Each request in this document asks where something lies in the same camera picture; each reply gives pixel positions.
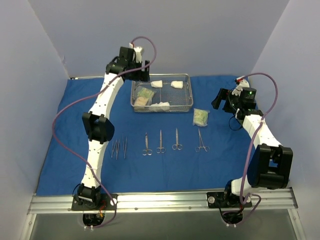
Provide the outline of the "cream gauze pack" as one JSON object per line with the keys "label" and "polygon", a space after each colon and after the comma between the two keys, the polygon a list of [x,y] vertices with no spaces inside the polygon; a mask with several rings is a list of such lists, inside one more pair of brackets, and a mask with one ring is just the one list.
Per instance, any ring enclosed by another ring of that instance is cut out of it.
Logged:
{"label": "cream gauze pack", "polygon": [[209,111],[194,108],[192,124],[198,127],[206,127],[208,125]]}

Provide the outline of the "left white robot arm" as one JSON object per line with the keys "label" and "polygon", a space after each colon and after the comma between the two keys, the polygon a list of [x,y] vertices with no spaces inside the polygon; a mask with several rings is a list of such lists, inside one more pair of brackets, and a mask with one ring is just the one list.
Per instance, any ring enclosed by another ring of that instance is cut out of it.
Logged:
{"label": "left white robot arm", "polygon": [[110,122],[110,113],[116,95],[125,80],[148,81],[150,79],[148,67],[122,76],[117,74],[142,67],[143,53],[143,47],[134,46],[132,43],[129,47],[120,48],[119,56],[106,66],[101,93],[90,110],[82,115],[82,122],[88,136],[88,164],[77,190],[77,197],[79,202],[90,210],[97,209],[101,203],[101,172],[107,145],[115,133],[115,127]]}

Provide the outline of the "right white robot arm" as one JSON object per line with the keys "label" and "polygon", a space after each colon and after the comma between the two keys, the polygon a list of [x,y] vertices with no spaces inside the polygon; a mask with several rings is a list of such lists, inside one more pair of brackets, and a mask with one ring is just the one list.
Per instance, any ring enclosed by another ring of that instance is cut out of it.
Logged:
{"label": "right white robot arm", "polygon": [[273,136],[263,112],[256,108],[256,93],[251,87],[221,88],[211,103],[218,109],[224,101],[223,111],[231,113],[251,138],[244,175],[230,180],[222,193],[223,203],[230,207],[243,203],[248,194],[285,189],[289,183],[293,151]]}

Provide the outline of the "steel mesh instrument tray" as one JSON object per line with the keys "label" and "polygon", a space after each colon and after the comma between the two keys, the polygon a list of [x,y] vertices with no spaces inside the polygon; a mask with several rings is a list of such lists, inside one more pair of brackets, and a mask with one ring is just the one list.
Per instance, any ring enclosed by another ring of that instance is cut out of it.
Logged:
{"label": "steel mesh instrument tray", "polygon": [[[151,81],[162,80],[162,88],[151,87]],[[183,81],[183,88],[177,89],[171,87],[172,81]],[[137,99],[137,93],[140,88],[147,88],[155,91],[152,103],[169,102],[168,107],[134,106]],[[150,81],[133,81],[131,84],[130,104],[135,112],[140,113],[164,113],[164,112],[189,112],[193,106],[193,94],[190,76],[186,73],[167,73],[167,74],[151,74]]]}

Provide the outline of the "steel hemostat clamp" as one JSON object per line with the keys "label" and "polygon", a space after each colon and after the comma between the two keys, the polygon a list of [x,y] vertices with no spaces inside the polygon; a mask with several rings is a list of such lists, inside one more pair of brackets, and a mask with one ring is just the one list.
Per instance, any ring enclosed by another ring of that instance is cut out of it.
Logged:
{"label": "steel hemostat clamp", "polygon": [[195,148],[195,151],[197,153],[199,153],[201,150],[204,150],[205,152],[208,152],[210,150],[210,148],[208,146],[205,146],[204,145],[204,142],[203,142],[203,138],[202,138],[202,134],[201,134],[201,131],[200,129],[198,129],[198,139],[199,139],[199,144],[198,146]]}

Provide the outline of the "straight steel scissors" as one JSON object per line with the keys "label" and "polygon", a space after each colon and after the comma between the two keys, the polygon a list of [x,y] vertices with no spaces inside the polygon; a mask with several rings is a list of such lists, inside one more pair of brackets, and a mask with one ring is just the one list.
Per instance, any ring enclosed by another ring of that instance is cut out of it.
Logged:
{"label": "straight steel scissors", "polygon": [[159,131],[159,147],[156,148],[157,154],[164,154],[166,149],[163,147],[162,130]]}

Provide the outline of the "blue surgical drape cloth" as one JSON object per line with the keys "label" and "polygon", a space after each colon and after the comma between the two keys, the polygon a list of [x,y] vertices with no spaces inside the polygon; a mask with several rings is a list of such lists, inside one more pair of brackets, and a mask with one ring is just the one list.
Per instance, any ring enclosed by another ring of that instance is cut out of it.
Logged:
{"label": "blue surgical drape cloth", "polygon": [[[61,116],[55,124],[56,138],[50,143],[39,184],[38,196],[70,195],[85,172],[88,137],[82,115],[93,103],[102,79],[77,79],[67,82],[59,104]],[[211,102],[221,88],[232,89],[233,75],[194,76],[190,79],[193,106],[209,111],[206,127],[193,125],[193,112],[134,112],[131,106],[131,81],[120,88],[113,103],[110,121],[114,140],[127,137],[126,159],[123,148],[111,158],[112,145],[105,151],[101,181],[110,193],[169,192],[223,188],[229,180],[243,175],[250,137],[239,129],[232,115],[212,108]],[[182,150],[173,150],[178,141]],[[196,152],[198,129],[209,151]],[[165,153],[157,153],[162,130]],[[152,155],[143,156],[145,134]]]}

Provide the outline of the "peach gauze pack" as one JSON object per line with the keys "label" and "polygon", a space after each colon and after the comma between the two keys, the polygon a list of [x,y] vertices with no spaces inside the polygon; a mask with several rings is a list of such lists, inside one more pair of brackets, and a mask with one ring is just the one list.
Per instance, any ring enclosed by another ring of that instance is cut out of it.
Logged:
{"label": "peach gauze pack", "polygon": [[148,97],[139,96],[134,102],[135,107],[145,107],[152,103],[152,99]]}

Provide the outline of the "green paper packet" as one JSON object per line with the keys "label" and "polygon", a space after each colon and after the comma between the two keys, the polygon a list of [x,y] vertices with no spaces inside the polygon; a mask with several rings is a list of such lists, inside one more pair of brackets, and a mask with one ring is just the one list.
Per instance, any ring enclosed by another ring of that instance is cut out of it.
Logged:
{"label": "green paper packet", "polygon": [[152,89],[146,88],[146,87],[142,87],[137,91],[137,97],[143,97],[146,99],[152,99],[153,96],[155,95],[155,91],[153,91]]}

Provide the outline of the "steel surgical scissors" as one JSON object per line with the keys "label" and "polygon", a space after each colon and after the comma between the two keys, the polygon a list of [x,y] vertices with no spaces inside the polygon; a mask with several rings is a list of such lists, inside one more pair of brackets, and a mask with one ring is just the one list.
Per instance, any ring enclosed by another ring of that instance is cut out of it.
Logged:
{"label": "steel surgical scissors", "polygon": [[183,145],[179,143],[179,132],[178,129],[175,129],[175,143],[172,145],[172,149],[175,150],[182,150]]}

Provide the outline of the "steel tweezers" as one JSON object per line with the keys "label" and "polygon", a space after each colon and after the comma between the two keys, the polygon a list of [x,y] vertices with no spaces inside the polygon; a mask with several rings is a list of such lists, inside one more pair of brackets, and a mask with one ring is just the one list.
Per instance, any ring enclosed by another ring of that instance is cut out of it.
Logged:
{"label": "steel tweezers", "polygon": [[111,145],[111,158],[113,158],[113,155],[114,155],[114,152],[115,152],[115,149],[116,149],[116,144],[117,142],[112,142],[112,145]]}
{"label": "steel tweezers", "polygon": [[117,139],[115,142],[115,159],[118,159],[118,155],[119,155],[119,148],[120,148],[120,140]]}
{"label": "steel tweezers", "polygon": [[122,135],[122,149],[123,149],[123,158],[126,159],[127,155],[127,145],[128,145],[128,138]]}

